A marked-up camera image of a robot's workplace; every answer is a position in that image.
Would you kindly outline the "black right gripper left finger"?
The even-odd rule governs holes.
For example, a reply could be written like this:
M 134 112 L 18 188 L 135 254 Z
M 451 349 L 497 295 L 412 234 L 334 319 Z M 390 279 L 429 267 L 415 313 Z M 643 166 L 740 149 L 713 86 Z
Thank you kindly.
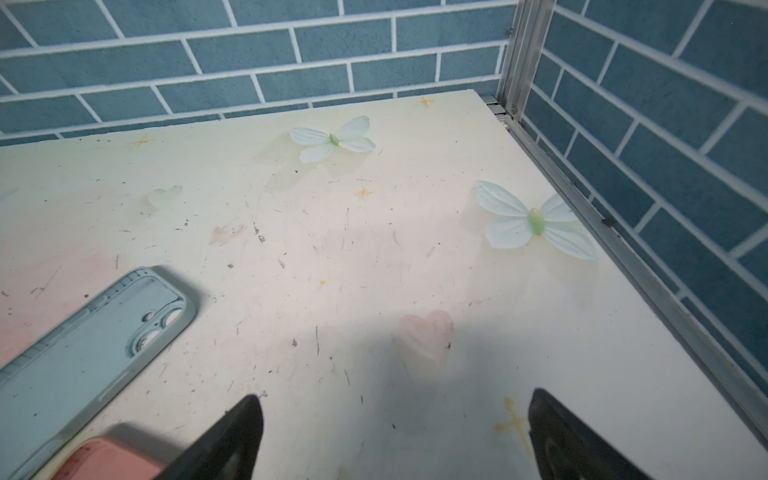
M 256 395 L 243 397 L 209 430 L 164 468 L 156 479 L 252 478 L 264 431 Z

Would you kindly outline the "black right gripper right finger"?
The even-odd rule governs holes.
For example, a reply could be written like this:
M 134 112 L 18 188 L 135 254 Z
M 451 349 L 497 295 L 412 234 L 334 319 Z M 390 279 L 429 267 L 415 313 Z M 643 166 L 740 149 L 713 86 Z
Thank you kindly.
M 543 388 L 533 392 L 528 420 L 542 479 L 650 479 Z

